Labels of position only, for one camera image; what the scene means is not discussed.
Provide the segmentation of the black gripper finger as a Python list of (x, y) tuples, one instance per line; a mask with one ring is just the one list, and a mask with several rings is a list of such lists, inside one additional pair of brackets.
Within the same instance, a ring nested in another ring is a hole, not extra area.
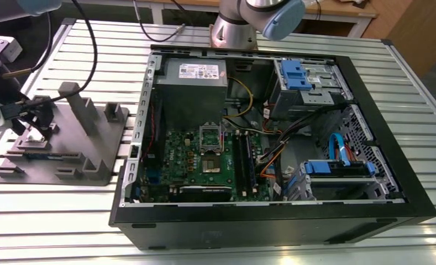
[(53, 107), (51, 106), (39, 106), (35, 109), (35, 115), (38, 117), (38, 130), (45, 137), (45, 139), (50, 139), (53, 136)]
[(22, 136), (26, 131), (25, 124), (17, 118), (13, 120), (13, 131), (18, 136)]

